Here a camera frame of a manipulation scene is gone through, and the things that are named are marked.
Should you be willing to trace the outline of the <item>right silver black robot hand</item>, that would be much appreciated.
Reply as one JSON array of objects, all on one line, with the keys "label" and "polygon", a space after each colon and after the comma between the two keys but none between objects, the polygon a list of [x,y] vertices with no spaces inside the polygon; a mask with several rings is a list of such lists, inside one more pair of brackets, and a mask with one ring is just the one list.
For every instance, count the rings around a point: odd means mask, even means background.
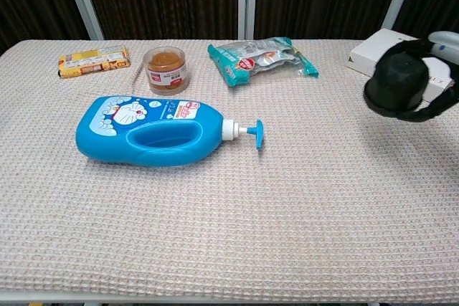
[{"label": "right silver black robot hand", "polygon": [[[458,104],[458,34],[433,32],[426,39],[404,41],[384,54],[389,70],[394,72],[395,85],[389,88],[389,116],[421,123],[439,116]],[[417,107],[422,100],[429,72],[425,57],[436,57],[446,63],[455,84],[437,96],[427,107]]]}]

